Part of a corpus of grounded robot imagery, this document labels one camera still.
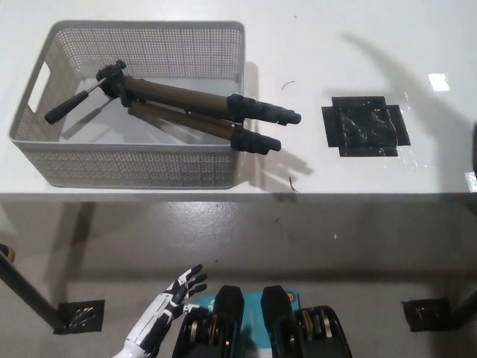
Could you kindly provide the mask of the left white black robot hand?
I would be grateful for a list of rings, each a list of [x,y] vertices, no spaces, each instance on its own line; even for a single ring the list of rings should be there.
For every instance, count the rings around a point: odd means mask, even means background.
[[[151,302],[135,323],[117,357],[157,357],[172,322],[196,306],[186,301],[207,288],[207,274],[198,264],[181,274]]]

